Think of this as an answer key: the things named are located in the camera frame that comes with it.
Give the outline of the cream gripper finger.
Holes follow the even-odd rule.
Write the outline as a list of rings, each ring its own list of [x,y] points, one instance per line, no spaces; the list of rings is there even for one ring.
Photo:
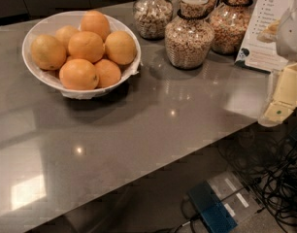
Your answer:
[[[265,104],[258,123],[265,127],[282,124],[297,108],[297,62],[289,62],[269,76]]]
[[[263,31],[258,34],[257,40],[263,43],[275,42],[277,40],[279,25],[279,19],[271,22]]]

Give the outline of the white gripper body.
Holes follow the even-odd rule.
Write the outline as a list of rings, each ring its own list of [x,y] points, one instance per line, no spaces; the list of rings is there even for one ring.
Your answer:
[[[280,18],[276,49],[279,56],[297,62],[297,0]]]

